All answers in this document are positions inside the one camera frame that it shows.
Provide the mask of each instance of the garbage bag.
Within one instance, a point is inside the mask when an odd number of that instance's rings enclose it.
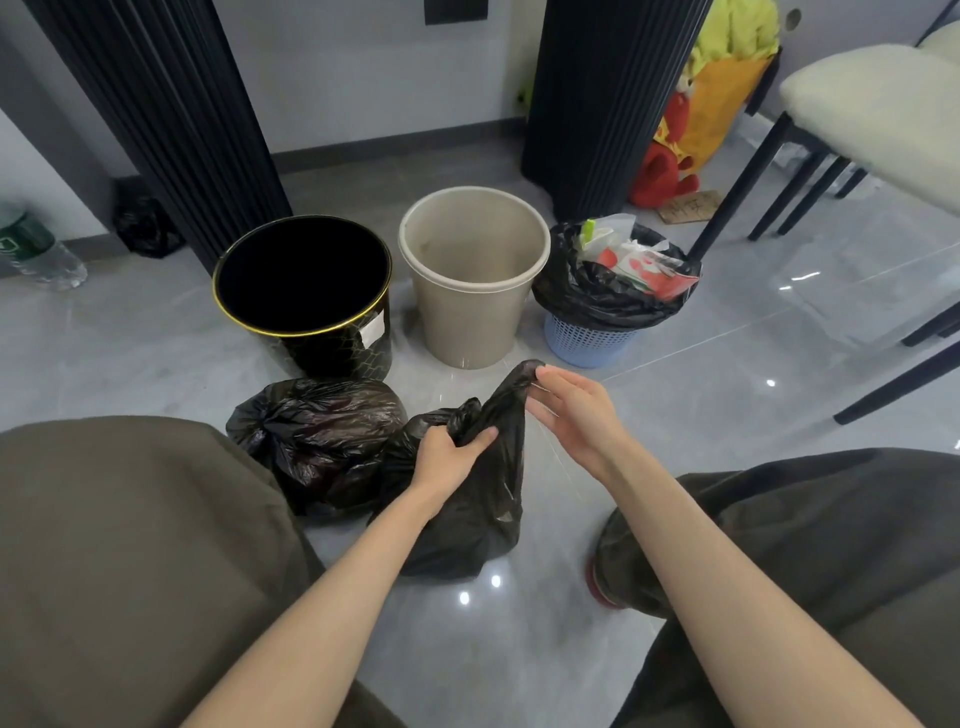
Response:
[[[510,551],[520,537],[520,485],[527,387],[543,362],[517,364],[487,402],[471,398],[456,409],[417,415],[387,441],[377,478],[383,498],[371,522],[410,485],[420,440],[429,427],[446,425],[457,446],[472,442],[494,425],[496,440],[477,458],[463,484],[427,523],[400,570],[404,576],[460,580],[474,578],[483,565]]]
[[[577,259],[577,236],[582,223],[560,223],[550,231],[550,257],[534,278],[534,298],[561,321],[596,331],[635,331],[656,326],[673,316],[696,290],[696,285],[671,301],[658,301],[633,287],[610,268]],[[633,239],[654,246],[665,238],[634,225]],[[678,272],[700,275],[700,261],[690,261],[670,243],[667,255],[685,261]]]
[[[132,253],[146,257],[166,257],[186,244],[160,202],[149,195],[122,200],[113,226]]]
[[[333,521],[369,511],[387,439],[407,416],[376,379],[287,379],[237,406],[227,435],[271,470],[294,513]]]

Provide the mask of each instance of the stuffed toy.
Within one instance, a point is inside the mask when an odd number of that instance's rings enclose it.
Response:
[[[693,157],[685,155],[678,146],[690,116],[688,94],[689,89],[675,91],[667,102],[657,133],[630,191],[630,202],[637,207],[662,207],[679,195],[700,189],[700,179],[696,175],[680,177],[684,169],[693,166]]]

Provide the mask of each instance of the black trash can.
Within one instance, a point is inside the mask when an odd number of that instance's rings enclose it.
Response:
[[[213,272],[213,296],[240,326],[278,337],[308,376],[390,371],[393,261],[362,225],[297,215],[248,232]]]

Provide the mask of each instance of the red shoe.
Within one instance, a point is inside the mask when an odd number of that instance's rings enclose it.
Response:
[[[596,571],[594,570],[595,567],[593,554],[590,554],[590,557],[587,559],[587,568],[584,571],[584,578],[587,581],[587,588],[590,590],[590,595],[597,600],[597,603],[601,607],[615,610],[626,609],[626,607],[617,604],[615,601],[607,599],[604,593],[600,591],[600,587],[597,584]]]

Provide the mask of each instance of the human hand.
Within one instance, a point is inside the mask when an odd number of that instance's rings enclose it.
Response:
[[[446,427],[430,427],[420,441],[413,481],[407,493],[422,498],[427,519],[432,519],[446,500],[467,479],[480,453],[496,440],[496,427],[488,427],[473,442],[458,448]]]
[[[526,406],[577,464],[604,485],[612,484],[612,454],[630,435],[602,384],[559,367],[538,367]]]

